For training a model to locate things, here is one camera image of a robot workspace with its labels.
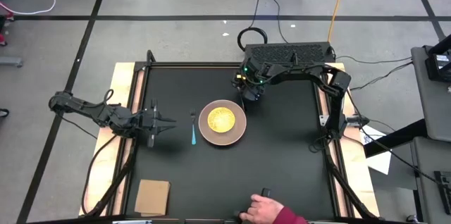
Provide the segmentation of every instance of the wooden frame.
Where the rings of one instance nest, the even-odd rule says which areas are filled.
[[[341,70],[345,67],[342,63],[330,63],[330,66],[335,66]],[[113,78],[111,80],[111,89],[114,89],[114,95],[109,100],[109,103],[117,104],[121,103],[122,106],[128,105],[128,99],[130,95],[130,88],[132,85],[133,73],[135,63],[117,63],[114,69]],[[132,98],[131,109],[132,112],[138,110],[140,105],[140,96],[142,91],[142,83],[144,79],[144,71],[140,70],[137,73],[137,84],[135,88],[135,95]],[[328,114],[326,96],[322,91],[319,91],[319,99],[324,115]],[[350,101],[348,95],[345,97],[344,102],[344,114],[347,116],[354,115],[354,107]],[[99,131],[98,140],[94,152],[97,151],[106,141],[108,141],[113,134],[109,128],[101,128]],[[360,140],[359,129],[355,127],[348,127],[345,130],[345,136],[340,140],[342,157],[345,164],[345,170],[347,175],[347,181],[350,187],[354,190],[359,199],[365,204],[368,210],[372,214],[378,216],[378,207],[376,198],[374,196],[373,185],[371,183],[371,177],[369,175],[369,169],[366,163],[366,157],[362,142],[357,142],[354,139]],[[105,147],[105,149],[98,155],[91,170],[91,175],[86,191],[84,200],[87,211],[92,209],[95,204],[101,199],[106,189],[111,184],[114,170],[116,167],[116,160],[119,154],[120,139],[114,139],[114,141]],[[121,165],[124,164],[128,157],[128,153],[131,146],[131,139],[127,139],[123,152],[123,158]],[[337,163],[337,156],[335,155],[335,147],[333,144],[329,145],[330,152],[332,153],[335,164]],[[121,213],[121,203],[123,199],[123,193],[125,189],[125,179],[117,189],[115,201],[113,204],[112,214],[117,215]],[[347,216],[347,208],[345,204],[345,196],[341,186],[335,181],[335,189],[337,192],[339,213],[343,217]],[[353,208],[354,215],[359,217],[359,214]]]

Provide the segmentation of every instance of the human hand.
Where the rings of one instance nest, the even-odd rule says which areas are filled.
[[[242,220],[248,220],[255,224],[272,224],[283,209],[281,203],[267,197],[253,194],[251,199],[252,204],[247,209],[247,213],[240,213]]]

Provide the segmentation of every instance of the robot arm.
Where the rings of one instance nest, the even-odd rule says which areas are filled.
[[[332,75],[330,82],[326,83],[322,75]],[[260,63],[248,58],[236,73],[233,86],[245,99],[256,101],[264,94],[266,85],[276,85],[286,80],[311,80],[330,97],[330,115],[323,128],[328,137],[340,139],[347,124],[342,108],[351,76],[337,68],[323,63],[307,66]]]
[[[145,138],[147,146],[153,147],[155,136],[164,130],[175,126],[159,126],[159,121],[175,122],[170,118],[162,118],[156,109],[156,101],[152,102],[152,110],[139,111],[132,114],[128,108],[121,104],[107,104],[113,90],[110,89],[104,100],[98,104],[76,98],[70,92],[57,92],[50,98],[49,108],[54,112],[78,113],[87,118],[91,118],[100,127],[110,127],[113,134],[127,138]]]

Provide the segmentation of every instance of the red sleeve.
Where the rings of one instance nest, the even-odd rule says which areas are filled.
[[[308,224],[307,221],[301,217],[296,216],[288,207],[284,207],[277,215],[273,224]]]

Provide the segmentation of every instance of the paper sheet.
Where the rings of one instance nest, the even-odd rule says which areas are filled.
[[[379,132],[376,129],[369,127],[368,125],[364,126],[365,132],[370,135],[373,139],[378,139],[380,137],[385,136],[382,132]],[[360,137],[364,139],[364,143],[368,144],[371,142],[371,139],[366,136],[362,131],[360,131]],[[366,159],[368,163],[368,167],[373,168],[381,173],[388,175],[388,169],[390,168],[390,159],[392,154],[389,151],[383,152],[382,154],[378,154]]]

